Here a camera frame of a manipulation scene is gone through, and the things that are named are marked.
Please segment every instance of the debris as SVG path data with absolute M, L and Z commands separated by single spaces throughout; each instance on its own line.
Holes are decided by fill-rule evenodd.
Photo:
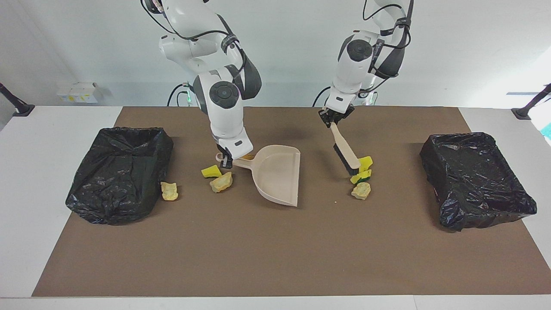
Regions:
M 361 182 L 352 191 L 352 196 L 356 197 L 356 199 L 365 200 L 369 196 L 370 192 L 371 185 L 369 185 L 369 183 L 367 182 Z
M 359 159 L 360 162 L 360 172 L 367 171 L 371 165 L 373 165 L 373 159 L 371 156 L 367 156 Z
M 350 182 L 354 185 L 365 182 L 371 178 L 371 169 L 361 172 L 350 178 Z
M 242 159 L 247 159 L 248 161 L 251 161 L 255 158 L 255 156 L 253 154 L 247 154 L 243 157 L 241 157 Z
M 205 178 L 219 178 L 222 176 L 222 172 L 220 172 L 220 169 L 218 169 L 217 165 L 205 168 L 201 170 L 201 173 Z
M 234 178 L 231 176 L 231 172 L 227 172 L 219 178 L 214 179 L 210 182 L 210 187 L 215 193 L 219 193 L 228 187 L 230 187 L 234 182 Z
M 163 199 L 166 201 L 174 201 L 178 198 L 176 183 L 161 182 L 161 191 L 163 192 Z

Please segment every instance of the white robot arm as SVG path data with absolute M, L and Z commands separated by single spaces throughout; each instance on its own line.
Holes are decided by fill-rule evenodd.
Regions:
M 159 48 L 193 78 L 192 91 L 208 115 L 210 128 L 223 153 L 223 168 L 233 158 L 253 150 L 243 125 L 243 100 L 254 98 L 262 81 L 260 74 L 241 48 L 225 20 L 209 9 L 208 0 L 145 0 L 148 12 L 162 14 L 172 31 L 161 38 Z M 209 70 L 199 57 L 222 50 L 230 64 Z
M 409 28 L 413 0 L 405 7 L 402 0 L 374 0 L 378 10 L 374 16 L 380 33 L 354 30 L 345 39 L 338 57 L 337 74 L 331 92 L 320 111 L 323 122 L 330 127 L 332 122 L 346 118 L 354 110 L 352 101 L 356 96 L 373 91 L 376 77 L 383 82 L 397 77 L 402 65 L 405 47 L 411 41 Z

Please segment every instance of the white table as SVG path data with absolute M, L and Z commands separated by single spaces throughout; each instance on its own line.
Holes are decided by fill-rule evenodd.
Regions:
M 0 131 L 0 309 L 551 309 L 545 296 L 329 296 L 31 298 L 70 215 L 63 204 L 97 132 L 121 107 L 38 106 Z M 472 131 L 494 136 L 538 214 L 524 223 L 551 265 L 551 147 L 509 110 L 461 109 Z

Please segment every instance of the black plastic bag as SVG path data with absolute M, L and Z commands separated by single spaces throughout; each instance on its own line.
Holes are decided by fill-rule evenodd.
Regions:
M 536 214 L 536 202 L 490 135 L 431 135 L 420 155 L 444 227 L 484 228 Z
M 147 216 L 161 193 L 173 145 L 162 128 L 100 130 L 77 170 L 67 207 L 93 224 Z

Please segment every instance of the hand brush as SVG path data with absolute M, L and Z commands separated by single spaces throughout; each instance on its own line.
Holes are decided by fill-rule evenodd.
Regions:
M 339 155 L 339 158 L 346 167 L 348 174 L 350 174 L 351 177 L 357 175 L 358 173 L 360 173 L 361 164 L 356 157 L 356 154 L 354 154 L 354 151 L 352 151 L 350 145 L 348 145 L 348 142 L 339 132 L 337 124 L 332 122 L 330 128 L 331 132 L 333 133 L 333 137 L 335 138 L 335 145 L 333 146 L 333 148 L 337 152 L 337 155 Z

